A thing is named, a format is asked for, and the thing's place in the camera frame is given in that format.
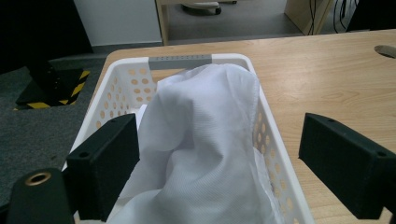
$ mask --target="wooden table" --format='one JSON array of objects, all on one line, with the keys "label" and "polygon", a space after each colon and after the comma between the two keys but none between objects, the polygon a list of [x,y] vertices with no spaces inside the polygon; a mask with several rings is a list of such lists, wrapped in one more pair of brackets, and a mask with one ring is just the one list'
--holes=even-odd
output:
[{"label": "wooden table", "polygon": [[378,45],[396,47],[396,30],[126,49],[107,57],[101,76],[121,58],[245,54],[259,76],[315,221],[388,223],[386,210],[380,220],[358,221],[298,159],[305,112],[337,119],[396,152],[396,59],[376,53]]}]

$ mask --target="chair wheel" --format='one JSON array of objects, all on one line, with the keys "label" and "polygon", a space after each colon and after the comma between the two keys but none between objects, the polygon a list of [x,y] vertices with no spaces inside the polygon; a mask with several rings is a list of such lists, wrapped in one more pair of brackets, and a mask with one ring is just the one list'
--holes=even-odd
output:
[{"label": "chair wheel", "polygon": [[216,15],[219,15],[221,13],[221,7],[216,8]]}]

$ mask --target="white cloth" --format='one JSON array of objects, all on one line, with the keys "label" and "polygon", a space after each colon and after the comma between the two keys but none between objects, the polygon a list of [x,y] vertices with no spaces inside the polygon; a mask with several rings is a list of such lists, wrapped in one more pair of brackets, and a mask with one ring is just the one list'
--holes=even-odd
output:
[{"label": "white cloth", "polygon": [[133,198],[109,223],[276,223],[252,145],[259,87],[232,64],[159,82],[138,132],[140,162],[122,193]]}]

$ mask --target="white wall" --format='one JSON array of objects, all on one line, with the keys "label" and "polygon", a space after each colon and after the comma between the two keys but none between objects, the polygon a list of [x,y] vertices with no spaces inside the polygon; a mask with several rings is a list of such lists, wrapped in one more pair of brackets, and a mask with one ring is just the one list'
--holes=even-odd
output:
[{"label": "white wall", "polygon": [[162,42],[155,0],[75,0],[91,45]]}]

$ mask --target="white plastic basket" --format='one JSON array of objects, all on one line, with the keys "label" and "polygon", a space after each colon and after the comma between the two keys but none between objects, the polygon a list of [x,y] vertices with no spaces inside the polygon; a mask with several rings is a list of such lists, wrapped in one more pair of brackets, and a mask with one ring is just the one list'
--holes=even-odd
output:
[{"label": "white plastic basket", "polygon": [[[108,120],[137,113],[141,105],[147,104],[156,91],[152,70],[193,68],[208,63],[234,63],[256,74],[250,59],[240,54],[129,58],[114,62],[92,100],[72,150]],[[262,88],[253,142],[265,158],[285,222],[315,223]]]}]

